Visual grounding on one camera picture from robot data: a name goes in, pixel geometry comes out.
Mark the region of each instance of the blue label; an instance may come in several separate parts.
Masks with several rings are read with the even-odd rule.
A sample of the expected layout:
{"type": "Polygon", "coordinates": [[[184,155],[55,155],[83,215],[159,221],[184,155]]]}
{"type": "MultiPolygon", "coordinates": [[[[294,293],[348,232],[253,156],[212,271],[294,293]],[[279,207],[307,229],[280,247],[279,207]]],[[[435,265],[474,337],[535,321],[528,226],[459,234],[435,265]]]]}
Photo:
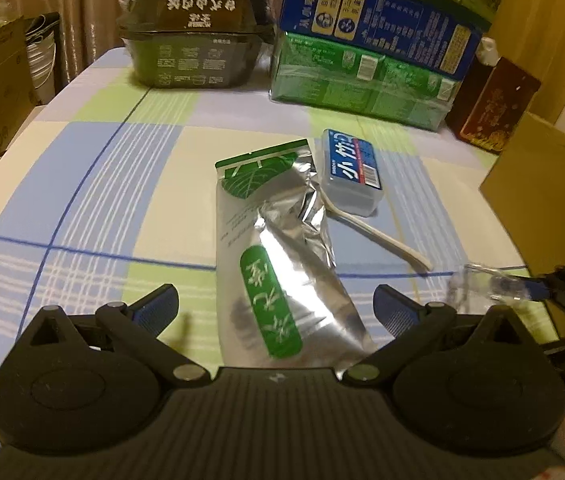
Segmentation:
{"type": "Polygon", "coordinates": [[[457,81],[482,38],[474,25],[414,0],[284,0],[280,29],[354,44],[457,81]]]}
{"type": "Polygon", "coordinates": [[[373,145],[342,132],[328,131],[331,174],[350,182],[382,189],[373,145]]]}

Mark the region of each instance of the table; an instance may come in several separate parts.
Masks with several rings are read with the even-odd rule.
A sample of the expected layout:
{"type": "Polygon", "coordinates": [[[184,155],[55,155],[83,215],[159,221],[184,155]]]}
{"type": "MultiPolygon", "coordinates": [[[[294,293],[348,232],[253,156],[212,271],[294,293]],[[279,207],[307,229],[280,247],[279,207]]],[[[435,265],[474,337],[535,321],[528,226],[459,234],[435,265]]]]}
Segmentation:
{"type": "MultiPolygon", "coordinates": [[[[266,72],[231,91],[147,89],[124,49],[66,87],[0,161],[0,363],[45,304],[68,314],[132,303],[162,283],[180,314],[162,339],[207,368],[222,364],[215,315],[214,163],[334,128],[370,140],[385,198],[370,223],[427,255],[402,259],[329,220],[337,271],[374,340],[390,336],[372,295],[389,283],[419,303],[442,300],[468,261],[523,262],[478,187],[495,157],[448,130],[425,132],[271,102],[266,72]]],[[[540,316],[529,322],[547,330],[540,316]]]]}

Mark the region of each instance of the barcode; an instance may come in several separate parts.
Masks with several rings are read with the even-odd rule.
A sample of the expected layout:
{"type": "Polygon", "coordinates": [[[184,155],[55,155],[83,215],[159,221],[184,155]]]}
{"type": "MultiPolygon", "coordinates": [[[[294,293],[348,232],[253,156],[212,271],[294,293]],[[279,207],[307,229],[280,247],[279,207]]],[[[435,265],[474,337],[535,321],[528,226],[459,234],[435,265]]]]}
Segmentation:
{"type": "Polygon", "coordinates": [[[380,189],[380,179],[377,177],[376,168],[371,166],[367,166],[366,164],[362,165],[362,174],[364,175],[364,183],[368,184],[371,187],[376,187],[380,189]]]}
{"type": "Polygon", "coordinates": [[[456,82],[451,79],[442,78],[440,82],[440,90],[438,91],[438,99],[441,101],[448,101],[453,95],[453,90],[456,88],[456,82]]]}
{"type": "Polygon", "coordinates": [[[358,79],[364,81],[371,81],[373,75],[376,73],[377,58],[371,56],[365,56],[364,54],[360,57],[360,66],[358,67],[358,79]]]}

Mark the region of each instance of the clear plastic bottle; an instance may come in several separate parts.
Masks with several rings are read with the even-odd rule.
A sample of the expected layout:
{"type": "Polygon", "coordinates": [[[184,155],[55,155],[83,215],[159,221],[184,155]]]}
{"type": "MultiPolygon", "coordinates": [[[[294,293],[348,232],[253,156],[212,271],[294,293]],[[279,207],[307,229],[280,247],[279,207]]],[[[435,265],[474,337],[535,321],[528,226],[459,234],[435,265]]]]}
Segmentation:
{"type": "Polygon", "coordinates": [[[383,196],[373,145],[331,129],[325,130],[322,145],[321,182],[329,200],[347,213],[371,216],[383,196]]]}

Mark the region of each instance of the metal screw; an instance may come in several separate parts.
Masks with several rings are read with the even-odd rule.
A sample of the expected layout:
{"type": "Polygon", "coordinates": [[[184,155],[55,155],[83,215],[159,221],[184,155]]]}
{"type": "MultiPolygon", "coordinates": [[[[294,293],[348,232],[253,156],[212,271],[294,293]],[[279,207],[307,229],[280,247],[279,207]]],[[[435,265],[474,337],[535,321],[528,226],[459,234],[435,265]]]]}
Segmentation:
{"type": "Polygon", "coordinates": [[[356,381],[373,381],[380,375],[374,365],[354,365],[347,370],[347,375],[356,381]]]}
{"type": "Polygon", "coordinates": [[[180,365],[174,368],[174,377],[181,381],[197,381],[204,377],[207,372],[202,366],[198,365],[180,365]]]}

